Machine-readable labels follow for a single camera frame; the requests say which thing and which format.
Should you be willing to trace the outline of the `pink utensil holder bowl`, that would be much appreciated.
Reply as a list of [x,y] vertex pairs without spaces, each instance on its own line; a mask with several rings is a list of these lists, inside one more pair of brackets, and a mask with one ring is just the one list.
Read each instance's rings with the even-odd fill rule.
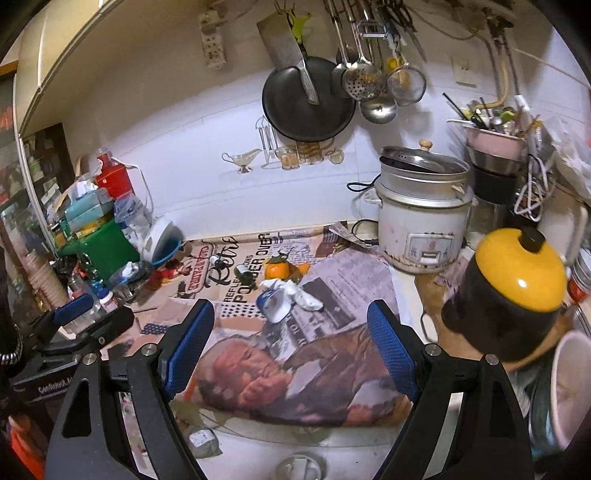
[[467,147],[481,153],[517,161],[526,152],[522,138],[481,129],[466,120],[447,119],[446,123],[456,129]]

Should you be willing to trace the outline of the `white bowl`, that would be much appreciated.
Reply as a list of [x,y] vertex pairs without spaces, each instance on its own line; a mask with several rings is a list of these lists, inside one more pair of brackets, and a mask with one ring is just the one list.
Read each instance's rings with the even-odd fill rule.
[[570,331],[559,341],[551,369],[551,425],[561,450],[573,440],[589,409],[590,338]]

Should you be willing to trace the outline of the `steel slotted ladle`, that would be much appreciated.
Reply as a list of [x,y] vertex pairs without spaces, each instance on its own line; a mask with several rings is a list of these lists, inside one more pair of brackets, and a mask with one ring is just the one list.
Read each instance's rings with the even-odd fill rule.
[[356,18],[353,15],[352,7],[348,1],[342,1],[346,18],[349,21],[355,42],[358,59],[351,62],[346,67],[346,72],[342,75],[342,83],[346,93],[356,101],[372,100],[378,97],[384,87],[384,77],[380,69],[374,66],[363,53],[362,39],[356,28]]

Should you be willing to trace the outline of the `sink drain strainer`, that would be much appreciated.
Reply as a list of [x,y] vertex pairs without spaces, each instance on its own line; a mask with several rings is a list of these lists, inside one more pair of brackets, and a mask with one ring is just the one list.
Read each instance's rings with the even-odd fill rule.
[[297,453],[284,458],[274,469],[276,480],[322,480],[325,478],[321,462],[308,454]]

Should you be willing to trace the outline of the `small green bottle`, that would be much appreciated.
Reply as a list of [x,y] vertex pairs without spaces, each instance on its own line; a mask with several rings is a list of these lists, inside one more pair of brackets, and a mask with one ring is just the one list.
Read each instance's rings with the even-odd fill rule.
[[256,289],[256,274],[250,271],[245,264],[235,266],[235,277],[240,285]]

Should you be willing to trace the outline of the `blue bowl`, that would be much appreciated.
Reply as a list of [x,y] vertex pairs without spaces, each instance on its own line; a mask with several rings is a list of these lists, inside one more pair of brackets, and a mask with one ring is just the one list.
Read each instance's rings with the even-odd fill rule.
[[153,258],[150,261],[151,265],[154,268],[158,268],[165,264],[178,252],[181,246],[182,241],[180,239],[168,238],[163,246],[154,253]]

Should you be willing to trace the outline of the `white rice cooker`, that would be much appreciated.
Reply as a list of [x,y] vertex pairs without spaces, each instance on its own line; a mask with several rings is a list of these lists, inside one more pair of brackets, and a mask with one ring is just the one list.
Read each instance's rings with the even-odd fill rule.
[[415,275],[456,261],[474,197],[471,165],[433,153],[432,146],[422,140],[415,149],[384,147],[380,175],[362,195],[378,207],[378,242],[386,259]]

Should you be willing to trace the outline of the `red thermos jug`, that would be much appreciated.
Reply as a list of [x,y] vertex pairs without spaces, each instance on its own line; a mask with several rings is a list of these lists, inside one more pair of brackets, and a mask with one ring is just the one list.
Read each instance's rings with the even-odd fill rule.
[[97,154],[100,173],[95,177],[95,184],[104,188],[113,200],[134,192],[127,168],[114,160],[110,151]]

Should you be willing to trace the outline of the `orange peel piece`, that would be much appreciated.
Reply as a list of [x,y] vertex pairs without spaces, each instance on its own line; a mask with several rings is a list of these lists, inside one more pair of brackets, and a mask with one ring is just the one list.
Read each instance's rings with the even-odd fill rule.
[[301,275],[305,275],[308,273],[308,270],[310,268],[311,268],[310,263],[300,264],[300,265],[297,265],[297,272],[300,273]]

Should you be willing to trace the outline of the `white pill bottle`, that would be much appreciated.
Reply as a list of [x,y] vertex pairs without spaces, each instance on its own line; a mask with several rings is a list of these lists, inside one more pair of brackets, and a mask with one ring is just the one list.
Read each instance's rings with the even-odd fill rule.
[[118,301],[114,296],[113,292],[107,288],[102,288],[97,294],[101,308],[106,312],[110,313],[119,308]]

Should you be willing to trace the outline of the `white perforated lid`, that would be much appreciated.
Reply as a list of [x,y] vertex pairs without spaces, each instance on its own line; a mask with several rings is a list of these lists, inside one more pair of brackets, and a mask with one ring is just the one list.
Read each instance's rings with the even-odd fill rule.
[[173,222],[165,217],[155,220],[148,230],[140,257],[143,261],[150,263],[158,260],[164,253],[165,246],[177,237]]

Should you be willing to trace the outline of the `tissue box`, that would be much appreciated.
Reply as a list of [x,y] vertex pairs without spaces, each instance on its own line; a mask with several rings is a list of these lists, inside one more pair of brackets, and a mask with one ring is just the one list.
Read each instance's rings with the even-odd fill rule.
[[77,233],[109,214],[114,200],[105,188],[98,188],[76,199],[65,211],[65,218],[72,233]]

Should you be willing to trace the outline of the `tangerine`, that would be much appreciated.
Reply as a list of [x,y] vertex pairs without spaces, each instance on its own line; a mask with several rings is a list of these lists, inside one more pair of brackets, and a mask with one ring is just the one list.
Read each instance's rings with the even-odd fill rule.
[[266,261],[266,265],[264,266],[264,279],[266,280],[273,280],[273,279],[280,279],[286,280],[290,278],[291,267],[290,263],[287,261],[287,257],[283,255],[277,255],[270,257],[269,260]]

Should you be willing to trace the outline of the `green box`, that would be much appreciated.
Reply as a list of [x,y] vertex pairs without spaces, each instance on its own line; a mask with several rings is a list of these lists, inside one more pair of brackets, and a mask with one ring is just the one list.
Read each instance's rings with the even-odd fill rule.
[[110,220],[93,233],[76,239],[57,251],[60,258],[76,255],[86,272],[101,280],[110,277],[128,262],[138,262],[140,255],[126,239],[119,225]]

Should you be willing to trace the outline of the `white wall socket strip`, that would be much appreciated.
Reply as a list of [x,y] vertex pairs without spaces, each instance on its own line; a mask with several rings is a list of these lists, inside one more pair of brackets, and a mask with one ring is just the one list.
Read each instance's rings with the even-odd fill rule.
[[198,19],[205,66],[214,70],[221,69],[228,62],[221,35],[221,17],[216,10],[208,9]]

